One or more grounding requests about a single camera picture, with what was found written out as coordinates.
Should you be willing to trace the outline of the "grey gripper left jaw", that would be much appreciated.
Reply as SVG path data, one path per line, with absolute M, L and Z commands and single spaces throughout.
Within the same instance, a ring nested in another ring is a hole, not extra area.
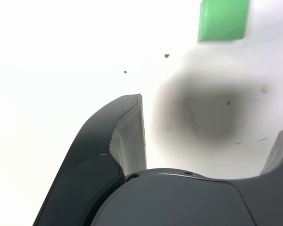
M 146 168 L 142 96 L 125 95 L 99 109 L 81 127 L 34 225 L 89 226 L 125 177 Z

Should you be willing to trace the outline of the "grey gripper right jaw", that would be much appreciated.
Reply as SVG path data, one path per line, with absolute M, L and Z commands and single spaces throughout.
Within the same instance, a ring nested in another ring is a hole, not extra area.
M 283 226 L 283 130 L 257 177 L 148 173 L 117 189 L 94 226 Z

